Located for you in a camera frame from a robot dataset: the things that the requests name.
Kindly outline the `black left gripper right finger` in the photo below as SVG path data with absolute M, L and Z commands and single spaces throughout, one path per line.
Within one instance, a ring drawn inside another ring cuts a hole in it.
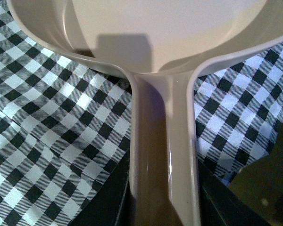
M 198 163 L 203 226 L 268 226 L 201 162 Z

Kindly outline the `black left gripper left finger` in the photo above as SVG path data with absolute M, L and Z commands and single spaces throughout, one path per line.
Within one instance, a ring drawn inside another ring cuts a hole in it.
M 73 226 L 127 226 L 129 161 L 124 155 L 95 197 L 72 221 Z

